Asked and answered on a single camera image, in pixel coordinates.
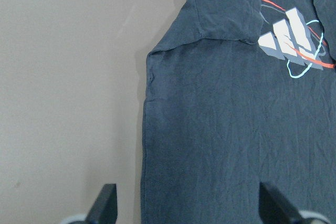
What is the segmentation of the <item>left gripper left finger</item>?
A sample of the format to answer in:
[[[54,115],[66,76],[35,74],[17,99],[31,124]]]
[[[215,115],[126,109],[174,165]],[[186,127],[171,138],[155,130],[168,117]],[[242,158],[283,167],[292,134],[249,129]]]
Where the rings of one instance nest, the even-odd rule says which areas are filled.
[[[85,223],[115,224],[117,221],[117,185],[105,184],[88,212]]]

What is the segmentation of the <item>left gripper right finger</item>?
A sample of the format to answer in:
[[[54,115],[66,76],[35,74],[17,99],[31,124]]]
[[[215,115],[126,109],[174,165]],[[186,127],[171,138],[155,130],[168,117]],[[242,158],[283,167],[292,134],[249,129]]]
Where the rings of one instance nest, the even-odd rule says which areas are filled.
[[[271,183],[259,183],[258,213],[263,223],[306,223],[299,210]]]

